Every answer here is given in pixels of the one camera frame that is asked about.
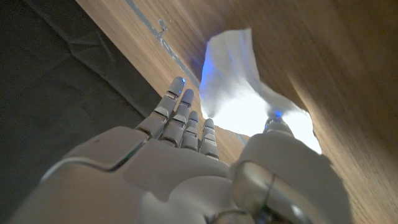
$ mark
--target wood grain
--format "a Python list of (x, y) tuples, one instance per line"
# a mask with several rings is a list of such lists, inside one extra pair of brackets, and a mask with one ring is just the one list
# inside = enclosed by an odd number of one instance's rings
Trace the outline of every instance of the wood grain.
[[(354, 222), (398, 223), (396, 1), (134, 2), (154, 26), (166, 22), (163, 38), (199, 80), (207, 40), (251, 27), (261, 80), (309, 110)], [(187, 78), (126, 1), (78, 3), (158, 93), (177, 75)], [(217, 134), (221, 159), (233, 162), (241, 143), (231, 132)]]

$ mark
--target white tissue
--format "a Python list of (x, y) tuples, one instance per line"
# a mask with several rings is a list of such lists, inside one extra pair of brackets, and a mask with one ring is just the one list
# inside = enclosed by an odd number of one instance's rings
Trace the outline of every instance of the white tissue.
[(210, 39), (199, 92), (203, 117), (223, 129), (253, 136), (263, 132), (269, 115), (281, 116), (296, 139), (322, 153), (310, 115), (260, 81), (251, 29)]

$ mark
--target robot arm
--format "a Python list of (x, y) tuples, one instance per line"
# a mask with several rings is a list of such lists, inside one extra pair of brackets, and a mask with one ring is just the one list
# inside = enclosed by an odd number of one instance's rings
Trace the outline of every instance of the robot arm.
[(267, 122), (231, 167), (218, 160), (212, 120), (197, 136), (185, 80), (176, 78), (135, 129), (77, 146), (42, 178), (9, 223), (350, 223), (326, 157)]

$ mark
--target dark fabric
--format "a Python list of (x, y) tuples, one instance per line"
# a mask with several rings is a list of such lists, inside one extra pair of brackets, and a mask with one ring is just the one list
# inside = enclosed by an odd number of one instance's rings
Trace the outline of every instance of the dark fabric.
[(74, 0), (0, 7), (0, 222), (71, 148), (160, 96)]

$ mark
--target blue led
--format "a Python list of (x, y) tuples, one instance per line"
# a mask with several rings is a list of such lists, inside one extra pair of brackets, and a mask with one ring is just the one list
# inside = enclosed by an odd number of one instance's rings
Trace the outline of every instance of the blue led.
[(282, 112), (275, 111), (275, 115), (276, 115), (277, 118), (280, 118), (282, 116)]

